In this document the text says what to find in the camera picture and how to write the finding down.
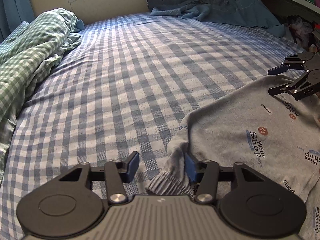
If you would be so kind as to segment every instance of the silver bolt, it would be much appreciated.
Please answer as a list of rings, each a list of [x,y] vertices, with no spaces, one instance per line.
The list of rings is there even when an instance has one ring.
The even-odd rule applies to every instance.
[[[121,203],[125,201],[125,195],[121,193],[116,193],[110,196],[110,200],[114,203]]]
[[[199,200],[200,202],[209,202],[213,200],[213,197],[210,194],[205,193],[197,196],[197,200]]]

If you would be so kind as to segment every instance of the green checkered blanket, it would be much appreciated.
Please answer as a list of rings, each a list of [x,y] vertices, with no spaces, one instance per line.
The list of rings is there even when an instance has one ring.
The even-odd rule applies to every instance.
[[[0,44],[0,182],[5,153],[10,146],[22,106],[67,50],[81,43],[75,30],[77,17],[65,9],[23,22]]]

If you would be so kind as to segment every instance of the curtain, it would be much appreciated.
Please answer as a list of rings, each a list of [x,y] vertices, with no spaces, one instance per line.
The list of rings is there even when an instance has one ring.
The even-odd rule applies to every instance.
[[[30,0],[0,0],[0,43],[23,21],[32,22],[35,16]]]

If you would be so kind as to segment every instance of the clear plastic bag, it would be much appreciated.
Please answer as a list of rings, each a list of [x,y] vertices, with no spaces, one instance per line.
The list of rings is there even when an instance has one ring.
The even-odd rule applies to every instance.
[[[295,34],[299,38],[297,43],[303,47],[307,48],[309,45],[309,34],[313,32],[313,28],[310,23],[303,22],[301,17],[298,17],[295,23],[289,25],[289,28],[294,29]]]

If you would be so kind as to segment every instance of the ribbed cuff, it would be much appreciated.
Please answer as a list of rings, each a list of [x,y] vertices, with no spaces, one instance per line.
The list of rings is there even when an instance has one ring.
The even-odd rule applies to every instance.
[[[156,195],[190,195],[194,197],[194,192],[190,185],[185,185],[185,183],[164,170],[153,178],[146,190],[148,193]]]

